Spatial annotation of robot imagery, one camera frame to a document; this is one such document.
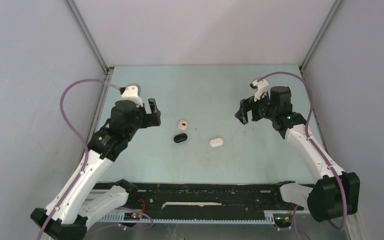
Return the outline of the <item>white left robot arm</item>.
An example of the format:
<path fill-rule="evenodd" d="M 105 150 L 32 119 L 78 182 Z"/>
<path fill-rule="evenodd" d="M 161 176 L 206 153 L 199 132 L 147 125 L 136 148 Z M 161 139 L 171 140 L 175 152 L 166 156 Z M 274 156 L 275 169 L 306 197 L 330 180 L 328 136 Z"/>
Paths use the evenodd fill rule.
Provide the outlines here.
<path fill-rule="evenodd" d="M 149 113 L 132 100 L 115 103 L 110 118 L 92 135 L 79 166 L 61 192 L 45 208 L 35 208 L 31 213 L 41 232 L 54 240 L 82 240 L 88 229 L 112 210 L 136 206 L 137 186 L 125 179 L 91 202 L 85 200 L 139 129 L 161 125 L 155 99 L 148 99 L 148 103 Z"/>

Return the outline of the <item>white oval earbud case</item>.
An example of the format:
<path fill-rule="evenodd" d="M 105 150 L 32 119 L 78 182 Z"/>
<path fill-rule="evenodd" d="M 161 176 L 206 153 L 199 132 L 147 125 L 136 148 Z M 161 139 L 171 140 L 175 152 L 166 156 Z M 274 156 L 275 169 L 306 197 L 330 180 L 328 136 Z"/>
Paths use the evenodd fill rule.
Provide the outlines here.
<path fill-rule="evenodd" d="M 224 139 L 221 138 L 221 137 L 216 137 L 216 138 L 212 138 L 209 140 L 209 145 L 212 147 L 212 148 L 217 148 L 217 147 L 220 147 L 224 144 Z"/>

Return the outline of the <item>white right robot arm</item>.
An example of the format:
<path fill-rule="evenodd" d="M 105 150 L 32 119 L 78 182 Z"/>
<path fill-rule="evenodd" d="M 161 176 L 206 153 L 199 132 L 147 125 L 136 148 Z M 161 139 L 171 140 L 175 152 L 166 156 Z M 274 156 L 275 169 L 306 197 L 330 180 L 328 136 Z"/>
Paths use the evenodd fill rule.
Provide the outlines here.
<path fill-rule="evenodd" d="M 284 182 L 271 194 L 271 204 L 277 209 L 284 209 L 290 203 L 303 207 L 317 222 L 356 214 L 360 178 L 354 172 L 346 172 L 328 156 L 306 128 L 305 118 L 293 110 L 291 98 L 287 86 L 275 86 L 265 92 L 258 90 L 256 95 L 240 100 L 234 115 L 243 125 L 250 120 L 270 120 L 274 130 L 295 148 L 315 182 L 313 187 Z"/>

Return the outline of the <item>pink square earbud case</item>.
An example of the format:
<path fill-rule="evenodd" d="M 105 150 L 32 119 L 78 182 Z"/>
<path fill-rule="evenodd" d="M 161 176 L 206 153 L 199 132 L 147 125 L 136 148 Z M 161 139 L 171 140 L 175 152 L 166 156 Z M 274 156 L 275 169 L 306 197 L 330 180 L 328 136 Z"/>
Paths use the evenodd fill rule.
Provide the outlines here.
<path fill-rule="evenodd" d="M 179 130 L 185 131 L 188 128 L 188 124 L 189 124 L 189 122 L 187 120 L 182 119 L 178 122 L 177 127 Z"/>

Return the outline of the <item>black oval earbud case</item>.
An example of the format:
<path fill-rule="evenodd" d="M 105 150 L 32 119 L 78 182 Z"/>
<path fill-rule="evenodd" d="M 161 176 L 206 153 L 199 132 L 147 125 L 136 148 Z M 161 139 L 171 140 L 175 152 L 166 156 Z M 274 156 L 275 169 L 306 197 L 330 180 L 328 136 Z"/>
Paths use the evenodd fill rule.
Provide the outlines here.
<path fill-rule="evenodd" d="M 187 139 L 188 139 L 188 135 L 186 133 L 180 133 L 173 137 L 173 141 L 177 144 L 185 142 Z"/>

